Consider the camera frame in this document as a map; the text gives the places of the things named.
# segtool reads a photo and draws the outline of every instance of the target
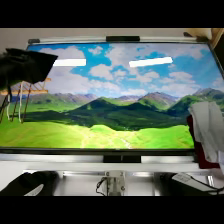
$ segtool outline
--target red cloth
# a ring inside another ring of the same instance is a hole
[[[199,167],[201,169],[220,168],[218,163],[210,163],[205,159],[205,154],[204,154],[204,150],[202,148],[201,143],[195,141],[194,128],[193,128],[193,117],[191,115],[187,117],[187,123],[189,126],[189,131],[191,133],[191,136],[194,140],[194,148],[195,148],[196,155],[198,157]]]

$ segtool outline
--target landscape image on screen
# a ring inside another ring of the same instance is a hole
[[[188,149],[194,147],[188,108],[215,101],[224,110],[223,78],[206,44],[40,44],[28,50],[86,59],[86,66],[53,67],[48,93],[30,96],[23,124],[18,106],[13,122],[5,112],[0,147]],[[162,57],[173,63],[129,65]]]

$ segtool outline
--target white towel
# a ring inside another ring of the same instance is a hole
[[[218,163],[218,152],[224,152],[224,122],[219,106],[215,102],[200,102],[193,104],[189,112],[195,140],[201,142],[206,160]]]

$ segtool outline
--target black border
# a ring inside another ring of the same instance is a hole
[[[105,42],[88,42],[89,44],[107,43]],[[220,73],[224,78],[223,68],[208,42],[126,42],[126,43],[179,43],[179,44],[207,44],[212,55],[218,65]],[[80,149],[80,148],[14,148],[14,147],[0,147],[0,154],[29,154],[29,155],[122,155],[122,156],[195,156],[195,149]]]

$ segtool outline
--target white wall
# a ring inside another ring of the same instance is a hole
[[[0,52],[7,47],[26,47],[32,38],[71,36],[173,36],[183,37],[185,28],[0,28]]]

